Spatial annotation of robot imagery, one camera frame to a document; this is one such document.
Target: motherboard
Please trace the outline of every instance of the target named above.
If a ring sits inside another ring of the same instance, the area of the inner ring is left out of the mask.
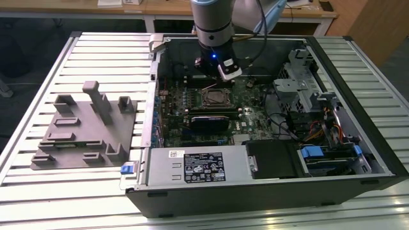
[[[165,147],[241,145],[273,138],[262,103],[266,85],[254,85],[246,77],[222,85],[226,88],[203,89],[190,82],[197,80],[169,82],[159,92]]]

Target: cardboard box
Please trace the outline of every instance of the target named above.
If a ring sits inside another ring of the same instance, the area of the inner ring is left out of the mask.
[[[122,0],[123,4],[139,5],[142,0]]]

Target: barcode label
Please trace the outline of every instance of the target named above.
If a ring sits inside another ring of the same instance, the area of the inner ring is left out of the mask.
[[[169,151],[169,158],[182,158],[185,155],[183,150],[170,150]]]

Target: white sticker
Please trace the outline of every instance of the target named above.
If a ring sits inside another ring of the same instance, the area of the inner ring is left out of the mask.
[[[183,150],[170,150],[169,151],[169,158],[181,158],[185,155]]]
[[[225,66],[233,65],[233,59],[225,60],[225,61],[223,61],[223,65],[225,65]]]
[[[125,13],[141,13],[141,11],[123,11]]]

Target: cable connector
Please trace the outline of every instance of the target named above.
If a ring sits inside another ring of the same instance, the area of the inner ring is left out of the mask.
[[[239,59],[238,65],[239,65],[241,69],[246,69],[246,68],[251,67],[253,63],[251,63],[250,57],[245,57],[243,59]]]

